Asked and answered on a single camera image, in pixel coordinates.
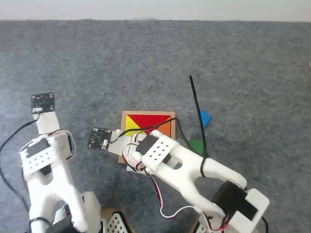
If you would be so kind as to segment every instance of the blue block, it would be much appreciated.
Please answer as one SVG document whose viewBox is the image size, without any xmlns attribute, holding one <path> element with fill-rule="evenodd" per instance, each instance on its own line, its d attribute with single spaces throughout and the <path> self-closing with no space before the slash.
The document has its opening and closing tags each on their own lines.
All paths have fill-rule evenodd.
<svg viewBox="0 0 311 233">
<path fill-rule="evenodd" d="M 209 121 L 212 119 L 212 116 L 205 112 L 203 109 L 200 109 L 201 117 L 202 117 L 202 122 L 204 128 L 208 125 Z"/>
</svg>

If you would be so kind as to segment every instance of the white wire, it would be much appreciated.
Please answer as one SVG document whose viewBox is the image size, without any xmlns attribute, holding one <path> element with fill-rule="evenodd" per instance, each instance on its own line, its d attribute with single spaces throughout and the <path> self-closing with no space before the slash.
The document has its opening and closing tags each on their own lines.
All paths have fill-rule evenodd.
<svg viewBox="0 0 311 233">
<path fill-rule="evenodd" d="M 69 161 L 69 160 L 72 159 L 73 156 L 76 154 L 76 143 L 75 143 L 75 141 L 74 141 L 74 139 L 73 139 L 73 137 L 72 137 L 71 132 L 68 131 L 68 130 L 57 130 L 57 131 L 51 133 L 49 136 L 58 134 L 59 132 L 66 132 L 66 133 L 68 133 L 68 134 L 70 135 L 71 140 L 72 140 L 72 144 L 73 144 L 74 150 L 73 150 L 73 152 L 72 152 L 72 155 L 71 155 L 69 158 L 67 158 L 67 160 Z"/>
<path fill-rule="evenodd" d="M 127 147 L 128 145 L 138 146 L 138 144 L 135 144 L 135 143 L 133 143 L 133 142 L 130 142 L 130 143 L 126 144 L 126 145 L 122 148 L 122 155 L 123 155 L 125 158 L 127 158 L 128 154 L 129 154 L 129 152 L 130 152 L 130 148 L 131 148 L 131 147 L 128 148 L 127 156 L 125 156 L 125 155 L 124 155 L 124 148 Z"/>
<path fill-rule="evenodd" d="M 68 134 L 70 135 L 70 137 L 71 137 L 74 150 L 73 150 L 73 152 L 72 152 L 72 155 L 71 155 L 69 158 L 67 158 L 67 160 L 70 160 L 70 159 L 76 154 L 76 143 L 75 143 L 75 141 L 74 141 L 74 139 L 73 139 L 73 137 L 72 137 L 71 132 L 69 132 L 68 130 L 57 130 L 57 131 L 51 133 L 50 135 L 48 135 L 48 134 L 43 134 L 43 135 L 39 136 L 38 138 L 33 139 L 33 140 L 31 140 L 30 142 L 27 142 L 27 143 L 19 150 L 19 152 L 21 152 L 22 150 L 24 150 L 25 147 L 28 146 L 29 144 L 31 144 L 32 142 L 38 142 L 38 141 L 40 141 L 42 138 L 48 138 L 49 136 L 58 134 L 59 132 L 66 132 L 66 133 L 68 133 Z"/>
<path fill-rule="evenodd" d="M 157 192 L 158 192 L 159 197 L 160 197 L 160 213 L 161 213 L 162 217 L 164 217 L 164 218 L 174 218 L 174 217 L 177 216 L 177 214 L 178 214 L 180 211 L 182 211 L 182 210 L 184 210 L 184 209 L 187 209 L 187 208 L 192 208 L 192 209 L 194 209 L 194 206 L 186 205 L 186 206 L 181 207 L 180 209 L 178 209 L 174 214 L 172 214 L 172 215 L 170 215 L 170 216 L 167 216 L 167 215 L 163 214 L 163 212 L 162 212 L 162 208 L 163 208 L 163 199 L 162 199 L 162 195 L 161 195 L 160 188 L 159 188 L 159 186 L 157 185 L 156 180 L 155 180 L 151 175 L 150 175 L 150 177 L 151 177 L 151 179 L 154 181 L 155 188 L 157 189 Z"/>
</svg>

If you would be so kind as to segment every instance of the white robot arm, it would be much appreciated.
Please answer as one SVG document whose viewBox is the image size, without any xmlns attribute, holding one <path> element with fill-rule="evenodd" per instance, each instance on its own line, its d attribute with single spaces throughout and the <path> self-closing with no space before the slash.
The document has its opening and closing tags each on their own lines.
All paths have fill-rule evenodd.
<svg viewBox="0 0 311 233">
<path fill-rule="evenodd" d="M 112 133 L 112 142 L 118 134 L 120 130 Z M 204 163 L 204 175 L 220 179 L 224 185 L 212 201 L 200 195 L 194 181 L 202 176 L 200 165 L 203 158 L 157 130 L 148 136 L 137 134 L 117 138 L 109 145 L 108 151 L 122 155 L 137 171 L 144 169 L 180 192 L 202 215 L 201 224 L 210 232 L 213 232 L 211 225 L 219 226 L 226 217 L 228 223 L 225 232 L 251 233 L 269 205 L 268 198 L 258 190 L 244 191 L 247 182 L 242 175 L 210 158 Z"/>
<path fill-rule="evenodd" d="M 62 219 L 70 215 L 67 222 L 77 232 L 98 233 L 101 229 L 101 206 L 96 196 L 92 192 L 81 195 L 73 184 L 67 164 L 67 159 L 72 156 L 72 142 L 71 134 L 59 130 L 40 136 L 20 152 L 31 201 L 29 217 L 34 233 L 54 232 L 53 228 L 57 226 L 51 226 L 56 223 L 52 214 L 60 200 L 68 205 L 70 211 Z"/>
</svg>

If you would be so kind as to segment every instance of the wire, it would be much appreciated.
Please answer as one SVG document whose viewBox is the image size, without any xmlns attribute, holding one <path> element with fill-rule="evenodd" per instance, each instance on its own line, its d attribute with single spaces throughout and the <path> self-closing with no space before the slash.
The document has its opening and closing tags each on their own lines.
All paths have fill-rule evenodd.
<svg viewBox="0 0 311 233">
<path fill-rule="evenodd" d="M 136 171 L 136 169 L 128 163 L 126 157 L 124 156 L 124 148 L 127 147 L 128 145 L 135 145 L 135 146 L 138 146 L 138 145 L 135 144 L 135 143 L 128 143 L 128 144 L 126 144 L 126 145 L 122 148 L 122 158 L 123 158 L 125 164 L 128 165 L 133 171 Z"/>
<path fill-rule="evenodd" d="M 190 79 L 190 83 L 191 83 L 191 88 L 192 88 L 193 99 L 195 102 L 196 111 L 197 111 L 198 116 L 199 116 L 200 128 L 201 128 L 201 134 L 202 134 L 202 140 L 203 140 L 203 160 L 201 162 L 200 172 L 201 172 L 202 177 L 205 177 L 204 172 L 203 172 L 203 167 L 204 167 L 204 163 L 205 163 L 206 158 L 209 157 L 209 154 L 207 152 L 205 132 L 204 132 L 204 127 L 203 127 L 203 122 L 202 122 L 202 116 L 200 113 L 200 106 L 199 106 L 198 99 L 196 97 L 196 91 L 195 91 L 195 87 L 194 87 L 194 83 L 193 83 L 193 79 L 192 79 L 191 75 L 189 75 L 189 79 Z"/>
<path fill-rule="evenodd" d="M 128 132 L 131 132 L 131 131 L 143 131 L 143 130 L 148 130 L 148 129 L 152 129 L 152 128 L 157 128 L 157 127 L 159 127 L 159 126 L 161 126 L 161 125 L 164 125 L 164 124 L 166 124 L 166 123 L 168 123 L 168 122 L 170 122 L 170 121 L 173 121 L 173 120 L 176 121 L 177 126 L 178 126 L 178 128 L 179 128 L 179 130 L 180 130 L 181 136 L 183 137 L 183 140 L 185 141 L 187 147 L 188 147 L 191 151 L 193 151 L 194 153 L 199 154 L 199 153 L 190 145 L 190 143 L 188 142 L 188 140 L 187 140 L 187 138 L 186 138 L 186 136 L 185 136 L 185 134 L 184 134 L 184 132 L 183 132 L 183 130 L 182 130 L 182 128 L 181 128 L 181 124 L 180 124 L 180 122 L 179 122 L 179 119 L 176 118 L 176 117 L 173 117 L 173 118 L 171 118 L 171 119 L 168 119 L 168 120 L 166 120 L 166 121 L 163 121 L 163 122 L 160 123 L 160 124 L 148 126 L 148 127 L 145 127 L 145 128 L 138 128 L 138 129 L 128 129 L 128 130 L 125 130 L 125 131 L 123 131 L 121 134 L 119 134 L 119 136 L 118 136 L 115 140 L 108 142 L 108 144 L 112 144 L 112 143 L 116 142 L 120 137 L 122 137 L 123 135 L 125 135 L 125 134 L 128 133 Z"/>
<path fill-rule="evenodd" d="M 194 209 L 194 206 L 191 206 L 191 205 L 187 205 L 187 206 L 184 206 L 184 207 L 181 207 L 180 209 L 178 209 L 174 214 L 170 215 L 170 216 L 167 216 L 165 214 L 163 214 L 162 212 L 162 208 L 163 208 L 163 199 L 162 199 L 162 195 L 161 195 L 161 192 L 160 192 L 160 188 L 159 186 L 157 185 L 157 182 L 156 180 L 149 174 L 147 173 L 146 171 L 146 168 L 144 169 L 144 172 L 146 173 L 146 175 L 148 175 L 152 181 L 152 183 L 154 184 L 155 186 L 155 191 L 157 193 L 157 198 L 159 199 L 159 202 L 160 202 L 160 213 L 162 215 L 162 217 L 166 218 L 166 219 L 171 219 L 171 218 L 174 218 L 177 216 L 177 214 L 179 214 L 180 211 L 184 210 L 184 209 L 188 209 L 188 208 L 192 208 Z"/>
<path fill-rule="evenodd" d="M 210 223 L 210 220 L 209 218 L 206 216 L 206 214 L 203 213 L 203 216 L 204 216 L 204 219 L 207 223 L 207 227 L 209 229 L 210 232 L 213 232 L 213 233 L 218 233 L 218 232 L 224 232 L 224 230 L 226 229 L 226 227 L 228 226 L 228 223 L 229 223 L 229 219 L 227 219 L 227 216 L 225 216 L 222 220 L 222 223 L 220 225 L 220 227 L 218 229 L 213 229 L 212 228 L 212 225 Z"/>
<path fill-rule="evenodd" d="M 143 166 L 143 167 L 141 167 L 141 168 L 139 168 L 139 165 L 141 165 L 142 164 L 142 161 L 139 161 L 137 164 L 136 164 L 136 170 L 137 171 L 143 171 L 145 168 L 146 168 L 146 166 Z"/>
<path fill-rule="evenodd" d="M 145 133 L 148 132 L 148 133 L 150 133 L 150 131 L 148 131 L 148 130 L 139 131 L 139 132 L 136 134 L 135 138 L 134 138 L 134 142 L 136 142 L 137 136 L 138 136 L 140 133 L 142 133 L 142 132 L 145 132 Z"/>
<path fill-rule="evenodd" d="M 25 127 L 35 123 L 40 117 L 40 113 L 38 114 L 38 118 L 32 121 L 29 121 L 25 124 L 23 124 L 21 127 L 19 127 L 11 136 L 8 137 L 8 139 L 5 140 L 5 142 L 1 145 L 0 147 L 0 156 L 1 156 L 1 151 L 4 148 L 4 146 L 22 129 L 24 129 Z M 6 177 L 4 176 L 4 173 L 1 169 L 1 164 L 0 164 L 0 176 L 3 179 L 4 183 L 6 184 L 6 186 L 8 186 L 9 189 L 12 190 L 12 192 L 20 199 L 20 201 L 23 203 L 23 206 L 26 210 L 26 212 L 29 212 L 29 207 L 27 204 L 27 201 L 25 200 L 25 198 L 15 189 L 13 188 L 13 186 L 10 184 L 10 182 L 6 179 Z"/>
<path fill-rule="evenodd" d="M 58 134 L 59 132 L 66 132 L 66 133 L 68 133 L 70 135 L 70 138 L 71 138 L 71 141 L 72 141 L 72 144 L 73 144 L 73 147 L 74 147 L 72 155 L 70 157 L 66 158 L 66 160 L 70 160 L 76 154 L 76 143 L 75 143 L 75 141 L 73 139 L 73 136 L 72 136 L 71 132 L 69 132 L 68 130 L 56 130 L 56 131 L 48 134 L 48 136 L 53 136 L 55 134 Z"/>
<path fill-rule="evenodd" d="M 28 233 L 31 233 L 32 231 L 31 231 L 31 224 L 33 223 L 33 222 L 36 222 L 36 221 L 43 221 L 43 222 L 45 222 L 46 224 L 48 224 L 49 226 L 51 225 L 51 223 L 50 223 L 50 221 L 48 221 L 46 218 L 44 218 L 44 217 L 35 217 L 35 218 L 32 218 L 32 219 L 30 219 L 29 220 L 29 224 L 28 224 Z"/>
<path fill-rule="evenodd" d="M 264 218 L 264 216 L 262 216 L 261 219 L 264 222 L 264 225 L 266 226 L 266 233 L 269 233 L 269 224 L 267 220 Z"/>
</svg>

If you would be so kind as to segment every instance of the red triangle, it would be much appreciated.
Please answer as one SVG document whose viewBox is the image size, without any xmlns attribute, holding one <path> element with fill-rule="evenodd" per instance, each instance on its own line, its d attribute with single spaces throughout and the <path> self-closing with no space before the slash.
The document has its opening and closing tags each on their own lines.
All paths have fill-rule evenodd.
<svg viewBox="0 0 311 233">
<path fill-rule="evenodd" d="M 160 124 L 167 120 L 170 115 L 128 115 L 141 128 L 146 128 L 152 125 Z"/>
</svg>

